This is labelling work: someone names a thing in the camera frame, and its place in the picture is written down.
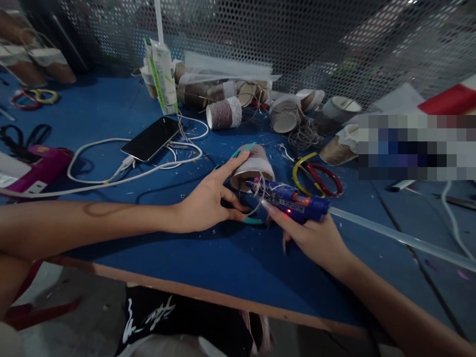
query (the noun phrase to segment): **wooden table edge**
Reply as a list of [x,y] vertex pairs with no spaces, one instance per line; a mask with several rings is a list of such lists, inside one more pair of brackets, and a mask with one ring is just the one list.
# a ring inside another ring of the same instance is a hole
[[259,302],[253,302],[238,297],[233,297],[231,295],[194,287],[188,284],[153,278],[121,269],[112,268],[106,265],[96,264],[61,255],[51,257],[49,259],[46,259],[46,261],[61,266],[86,270],[94,274],[104,276],[106,278],[120,280],[126,283],[134,283],[145,287],[166,291],[172,294],[178,294],[185,297],[211,302],[239,310],[246,310],[260,315],[296,323],[299,325],[305,325],[316,329],[326,330],[331,333],[351,336],[359,339],[368,339],[367,330],[361,327],[323,319],[315,316],[310,316],[300,312],[285,310],[279,307],[274,307]]

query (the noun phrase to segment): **blue hot glue gun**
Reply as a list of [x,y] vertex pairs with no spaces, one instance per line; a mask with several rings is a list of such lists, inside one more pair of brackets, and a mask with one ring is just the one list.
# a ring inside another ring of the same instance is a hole
[[257,197],[263,197],[299,224],[311,219],[320,222],[329,212],[331,203],[319,196],[301,196],[298,189],[285,183],[255,178],[245,182]]

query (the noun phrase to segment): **perforated metal panel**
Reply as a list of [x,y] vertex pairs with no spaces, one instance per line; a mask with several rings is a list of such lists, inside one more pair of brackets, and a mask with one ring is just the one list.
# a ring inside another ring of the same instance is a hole
[[[153,1],[58,0],[96,61],[138,67]],[[162,0],[165,42],[271,62],[282,91],[324,89],[365,108],[410,82],[426,98],[476,71],[475,0]]]

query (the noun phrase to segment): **smartphone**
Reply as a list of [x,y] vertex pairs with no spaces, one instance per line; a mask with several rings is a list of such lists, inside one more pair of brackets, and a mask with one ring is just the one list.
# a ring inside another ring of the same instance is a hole
[[161,117],[125,144],[121,151],[140,161],[149,161],[179,132],[179,122]]

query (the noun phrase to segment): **label on glue gun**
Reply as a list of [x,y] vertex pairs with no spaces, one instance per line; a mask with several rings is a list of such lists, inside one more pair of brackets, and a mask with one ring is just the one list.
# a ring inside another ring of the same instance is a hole
[[282,204],[283,206],[286,206],[286,207],[292,208],[292,209],[294,209],[298,212],[304,213],[304,207],[302,207],[301,205],[285,201],[282,198],[280,198],[279,203]]

